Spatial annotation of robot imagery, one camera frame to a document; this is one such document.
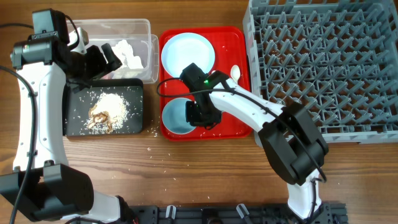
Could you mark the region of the food scraps with rice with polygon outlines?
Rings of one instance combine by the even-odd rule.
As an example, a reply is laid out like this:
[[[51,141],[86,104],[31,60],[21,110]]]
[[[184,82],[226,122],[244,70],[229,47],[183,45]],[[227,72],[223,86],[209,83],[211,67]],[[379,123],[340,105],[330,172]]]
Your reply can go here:
[[[102,93],[88,111],[85,123],[89,134],[112,134],[127,121],[129,102],[115,93]]]

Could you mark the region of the light blue small bowl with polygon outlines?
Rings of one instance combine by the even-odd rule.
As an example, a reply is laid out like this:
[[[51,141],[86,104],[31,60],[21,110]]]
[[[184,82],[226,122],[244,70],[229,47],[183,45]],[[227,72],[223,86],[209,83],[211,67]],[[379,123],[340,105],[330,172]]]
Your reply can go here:
[[[162,111],[162,122],[174,134],[188,134],[195,127],[187,121],[186,102],[188,98],[175,98],[169,101]]]

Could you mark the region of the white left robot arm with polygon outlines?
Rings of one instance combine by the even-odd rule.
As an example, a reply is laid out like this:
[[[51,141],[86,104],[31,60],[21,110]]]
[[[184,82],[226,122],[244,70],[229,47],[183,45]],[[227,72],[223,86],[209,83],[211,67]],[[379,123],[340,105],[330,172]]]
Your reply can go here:
[[[19,82],[20,131],[13,171],[1,176],[1,195],[32,222],[138,223],[120,196],[94,190],[90,177],[68,164],[63,144],[63,94],[67,80],[86,86],[121,66],[109,44],[89,46],[72,19],[54,9],[32,14],[34,33],[14,45],[9,73]]]

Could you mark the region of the white paper napkin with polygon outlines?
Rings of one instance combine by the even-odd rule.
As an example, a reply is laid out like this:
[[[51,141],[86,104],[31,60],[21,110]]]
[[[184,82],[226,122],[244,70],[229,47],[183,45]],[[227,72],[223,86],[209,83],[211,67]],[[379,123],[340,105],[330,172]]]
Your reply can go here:
[[[141,58],[134,55],[132,46],[127,40],[121,40],[111,48],[122,62],[122,65],[115,71],[113,79],[136,78],[140,72],[132,72],[132,70],[143,69],[144,67]]]

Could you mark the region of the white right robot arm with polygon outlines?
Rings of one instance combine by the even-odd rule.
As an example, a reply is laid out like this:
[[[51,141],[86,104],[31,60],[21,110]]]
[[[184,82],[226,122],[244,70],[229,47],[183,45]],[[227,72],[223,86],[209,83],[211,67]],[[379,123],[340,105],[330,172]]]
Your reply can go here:
[[[311,223],[321,207],[319,184],[328,144],[304,105],[267,101],[240,87],[230,76],[215,70],[204,73],[196,64],[178,77],[194,99],[185,105],[192,126],[214,128],[223,113],[239,119],[255,132],[274,172],[287,183],[287,205],[302,221]]]

